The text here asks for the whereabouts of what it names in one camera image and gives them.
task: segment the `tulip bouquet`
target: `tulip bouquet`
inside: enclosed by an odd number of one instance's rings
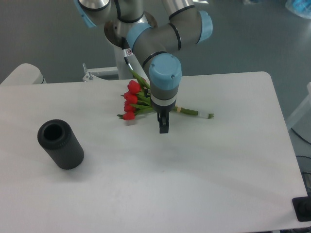
[[[131,80],[127,86],[128,92],[124,93],[124,95],[121,95],[125,98],[124,103],[125,114],[122,115],[119,114],[117,116],[123,120],[134,120],[135,116],[139,114],[154,112],[151,106],[150,85],[146,82],[144,78],[139,76],[136,72],[134,72],[133,70],[130,71],[133,74],[136,81]],[[173,111],[192,116],[204,117],[207,119],[214,118],[214,114],[200,113],[195,110],[181,108],[178,106],[175,106]]]

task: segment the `red tulip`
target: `red tulip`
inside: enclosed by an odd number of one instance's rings
[[[138,98],[136,95],[131,94],[130,92],[126,92],[124,94],[124,98],[129,101],[129,103],[137,104]]]
[[[134,120],[134,119],[135,119],[134,112],[127,112],[126,114],[123,115],[123,120]]]
[[[124,106],[124,111],[125,112],[134,112],[135,110],[136,110],[136,108],[131,106],[131,105]]]
[[[140,85],[134,80],[130,81],[130,84],[128,84],[127,88],[129,92],[133,95],[137,94],[141,90]]]

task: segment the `light blue joint cap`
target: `light blue joint cap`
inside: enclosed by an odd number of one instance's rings
[[[295,0],[292,2],[293,8],[298,12],[307,11],[310,8],[311,2],[306,0]]]
[[[200,43],[203,40],[206,40],[212,35],[213,32],[213,22],[210,16],[206,11],[199,11],[202,19],[202,31],[201,31],[201,37],[198,43]]]
[[[149,23],[138,23],[127,33],[126,40],[131,49],[133,49],[135,41],[144,32],[144,30],[152,28]]]
[[[149,66],[149,76],[154,85],[162,90],[173,90],[181,81],[181,64],[169,53],[157,55]]]
[[[78,3],[78,0],[73,0],[74,4],[76,5],[84,23],[86,24],[87,27],[89,28],[94,28],[96,27],[96,25],[89,19],[89,17],[87,16],[87,14],[83,11],[82,7],[80,6],[80,4]]]

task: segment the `black cup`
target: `black cup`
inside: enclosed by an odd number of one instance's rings
[[[68,123],[50,120],[38,131],[38,142],[62,169],[73,169],[84,159],[84,152]]]

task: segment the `black object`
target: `black object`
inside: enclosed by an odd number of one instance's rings
[[[142,63],[142,68],[144,69],[147,62],[149,62],[153,57],[158,56],[159,54],[167,53],[166,51],[158,51],[151,54],[149,57],[146,58],[146,60]]]
[[[149,89],[146,89],[146,88],[144,89],[144,94],[145,94],[145,97],[147,97],[147,98],[150,98],[150,96],[151,96],[149,91],[150,91]]]
[[[169,132],[169,112],[175,107],[176,100],[174,103],[168,106],[160,106],[154,103],[151,99],[151,106],[157,112],[157,120],[159,122],[160,133],[168,133]]]
[[[120,20],[120,21],[123,22],[123,23],[136,23],[136,22],[139,21],[141,18],[143,18],[144,15],[145,15],[145,13],[142,13],[141,16],[139,16],[138,18],[133,19],[133,20],[126,20],[126,19],[122,19],[121,17],[118,17],[118,20]]]
[[[173,18],[174,16],[178,15],[179,13],[181,13],[181,12],[183,12],[185,10],[188,10],[190,8],[194,8],[194,7],[195,7],[195,5],[191,5],[191,6],[186,6],[186,7],[182,8],[182,9],[179,9],[178,11],[174,12],[173,14],[171,14],[169,16],[169,20],[171,20],[171,18]]]
[[[84,159],[84,152],[71,127],[63,120],[50,120],[38,131],[38,142],[62,169],[73,169]]]
[[[115,5],[116,5],[116,9],[117,9],[117,17],[120,18],[121,17],[121,8],[120,8],[120,4],[118,0],[115,0]]]
[[[311,198],[294,198],[293,205],[299,222],[311,221]]]
[[[157,113],[157,120],[159,122],[160,133],[169,132],[169,113]]]
[[[181,49],[181,39],[180,39],[180,34],[178,32],[178,29],[172,23],[169,23],[169,25],[173,28],[173,30],[176,34],[177,42],[178,42],[178,50],[180,50]]]

